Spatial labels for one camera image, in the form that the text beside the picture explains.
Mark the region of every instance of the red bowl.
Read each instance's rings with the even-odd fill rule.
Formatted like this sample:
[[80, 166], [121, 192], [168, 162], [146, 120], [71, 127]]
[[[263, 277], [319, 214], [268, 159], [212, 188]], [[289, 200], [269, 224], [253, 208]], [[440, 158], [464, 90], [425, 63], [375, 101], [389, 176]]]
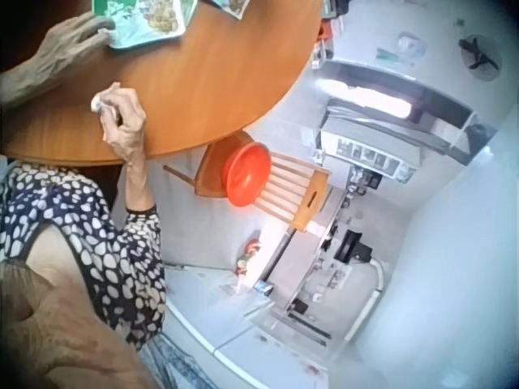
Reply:
[[253, 204], [261, 195], [272, 169], [268, 148], [259, 142], [236, 150], [221, 171], [221, 184], [236, 207]]

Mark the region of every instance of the green package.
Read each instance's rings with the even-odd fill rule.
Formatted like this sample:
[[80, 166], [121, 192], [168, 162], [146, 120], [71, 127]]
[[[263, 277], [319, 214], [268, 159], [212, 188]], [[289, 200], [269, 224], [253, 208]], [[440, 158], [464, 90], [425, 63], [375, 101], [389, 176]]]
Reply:
[[92, 0], [92, 11], [114, 19], [110, 46], [115, 49], [175, 38], [186, 31], [180, 0]]
[[184, 18], [186, 26], [191, 22], [197, 4], [198, 0], [180, 0], [180, 5], [182, 7], [182, 16]]
[[232, 16], [241, 19], [245, 9], [249, 5], [250, 0], [211, 0], [217, 6], [219, 6], [225, 12], [230, 13]]

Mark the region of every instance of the chair backrest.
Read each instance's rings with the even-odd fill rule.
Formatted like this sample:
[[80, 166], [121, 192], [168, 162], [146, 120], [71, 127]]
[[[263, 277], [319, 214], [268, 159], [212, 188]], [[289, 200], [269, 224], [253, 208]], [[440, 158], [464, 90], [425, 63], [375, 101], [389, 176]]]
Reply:
[[324, 204], [330, 172], [291, 156], [270, 154], [272, 172], [255, 205], [304, 232]]

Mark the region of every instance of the wooden table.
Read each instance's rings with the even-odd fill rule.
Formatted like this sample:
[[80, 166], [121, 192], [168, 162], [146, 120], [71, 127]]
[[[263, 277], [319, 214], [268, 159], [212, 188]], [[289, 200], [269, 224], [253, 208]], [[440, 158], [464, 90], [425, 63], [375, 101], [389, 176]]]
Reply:
[[[41, 16], [45, 29], [57, 17], [90, 7], [90, 0], [60, 3], [65, 9]], [[321, 6], [320, 0], [251, 0], [237, 21], [201, 2], [181, 39], [107, 49], [59, 88], [6, 113], [2, 152], [54, 165], [120, 163], [90, 112], [94, 94], [113, 81], [139, 94], [148, 115], [148, 156], [224, 138], [261, 118], [289, 91], [310, 57]], [[42, 36], [37, 39], [34, 48]]]

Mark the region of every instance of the black and white patterned shirt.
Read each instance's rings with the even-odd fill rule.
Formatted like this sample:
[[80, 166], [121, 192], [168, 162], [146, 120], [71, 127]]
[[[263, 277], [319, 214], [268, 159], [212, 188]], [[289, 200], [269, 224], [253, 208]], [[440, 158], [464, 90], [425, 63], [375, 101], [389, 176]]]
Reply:
[[71, 248], [97, 316], [140, 349], [161, 330], [165, 313], [156, 208], [128, 210], [119, 231], [92, 180], [67, 169], [16, 165], [0, 182], [0, 261], [25, 260], [49, 225]]

